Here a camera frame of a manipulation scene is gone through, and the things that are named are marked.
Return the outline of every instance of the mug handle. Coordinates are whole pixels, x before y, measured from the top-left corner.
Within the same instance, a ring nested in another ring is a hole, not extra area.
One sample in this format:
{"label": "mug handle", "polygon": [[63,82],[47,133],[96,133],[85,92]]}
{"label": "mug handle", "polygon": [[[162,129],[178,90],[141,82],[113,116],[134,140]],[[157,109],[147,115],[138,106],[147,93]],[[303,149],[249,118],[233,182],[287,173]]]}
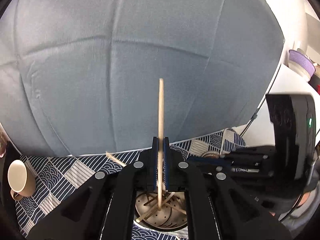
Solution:
{"label": "mug handle", "polygon": [[13,191],[13,190],[11,190],[10,193],[11,193],[12,198],[13,198],[14,200],[16,200],[16,201],[22,200],[22,198],[23,198],[22,195],[20,195],[19,193],[16,193],[16,192]]}

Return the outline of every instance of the mug rim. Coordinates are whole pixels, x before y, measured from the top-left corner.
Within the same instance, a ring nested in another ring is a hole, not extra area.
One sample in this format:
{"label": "mug rim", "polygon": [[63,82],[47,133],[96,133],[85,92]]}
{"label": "mug rim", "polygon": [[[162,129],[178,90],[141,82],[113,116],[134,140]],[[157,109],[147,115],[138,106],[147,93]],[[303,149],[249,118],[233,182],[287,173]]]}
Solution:
{"label": "mug rim", "polygon": [[[22,187],[22,189],[19,190],[19,191],[15,191],[15,190],[12,188],[12,186],[11,186],[11,184],[10,184],[10,180],[9,180],[9,170],[10,170],[10,167],[11,167],[12,163],[14,163],[14,162],[15,162],[15,163],[20,163],[20,164],[22,163],[22,164],[23,164],[23,167],[24,167],[24,170],[25,170],[25,173],[26,173],[26,179],[25,179],[25,181],[24,181],[23,187]],[[27,183],[27,176],[28,176],[27,167],[26,167],[26,165],[25,165],[21,160],[14,160],[12,163],[10,164],[9,169],[8,169],[8,183],[9,183],[10,188],[11,188],[14,192],[20,193],[22,190],[24,190],[24,188],[25,188],[25,186],[26,186],[26,183]]]}

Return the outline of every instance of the silver screw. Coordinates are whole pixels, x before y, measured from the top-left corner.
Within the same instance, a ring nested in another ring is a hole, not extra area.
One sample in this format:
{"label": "silver screw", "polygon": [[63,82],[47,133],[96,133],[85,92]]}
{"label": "silver screw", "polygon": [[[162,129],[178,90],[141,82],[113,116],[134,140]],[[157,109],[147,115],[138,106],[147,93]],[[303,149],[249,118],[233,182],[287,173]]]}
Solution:
{"label": "silver screw", "polygon": [[187,167],[189,166],[189,164],[186,163],[186,162],[180,162],[180,163],[178,164],[178,166],[179,166],[180,168],[182,168],[182,169],[185,169],[185,168],[187,168]]}
{"label": "silver screw", "polygon": [[133,164],[133,166],[135,167],[135,168],[142,168],[143,167],[143,162],[135,162],[134,164]]}
{"label": "silver screw", "polygon": [[103,171],[98,171],[95,175],[96,179],[103,179],[105,174]]}
{"label": "silver screw", "polygon": [[220,180],[224,180],[224,179],[226,179],[226,175],[224,174],[224,173],[222,173],[222,172],[219,172],[219,173],[217,173],[217,179],[220,179]]}

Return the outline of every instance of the purple basket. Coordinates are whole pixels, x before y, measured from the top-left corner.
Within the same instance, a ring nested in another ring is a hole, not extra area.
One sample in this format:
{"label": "purple basket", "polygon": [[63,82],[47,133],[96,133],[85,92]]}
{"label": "purple basket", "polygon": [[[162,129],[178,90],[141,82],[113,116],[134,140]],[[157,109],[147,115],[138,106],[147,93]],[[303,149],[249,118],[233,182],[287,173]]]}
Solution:
{"label": "purple basket", "polygon": [[311,61],[307,59],[305,55],[301,54],[296,50],[293,50],[293,49],[289,50],[289,60],[303,67],[309,73],[310,76],[312,76],[313,73],[316,71]]}

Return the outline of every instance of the black cable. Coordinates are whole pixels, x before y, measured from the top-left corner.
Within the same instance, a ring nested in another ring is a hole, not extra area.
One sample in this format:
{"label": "black cable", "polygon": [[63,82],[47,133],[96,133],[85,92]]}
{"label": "black cable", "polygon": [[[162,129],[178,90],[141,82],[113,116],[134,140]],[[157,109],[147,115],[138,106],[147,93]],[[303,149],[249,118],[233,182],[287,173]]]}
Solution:
{"label": "black cable", "polygon": [[287,217],[289,217],[292,212],[297,208],[297,206],[299,205],[300,201],[302,200],[303,198],[303,192],[300,194],[297,202],[293,205],[293,207],[290,209],[290,211],[283,217],[281,218],[280,222],[282,222],[283,220],[285,220]]}

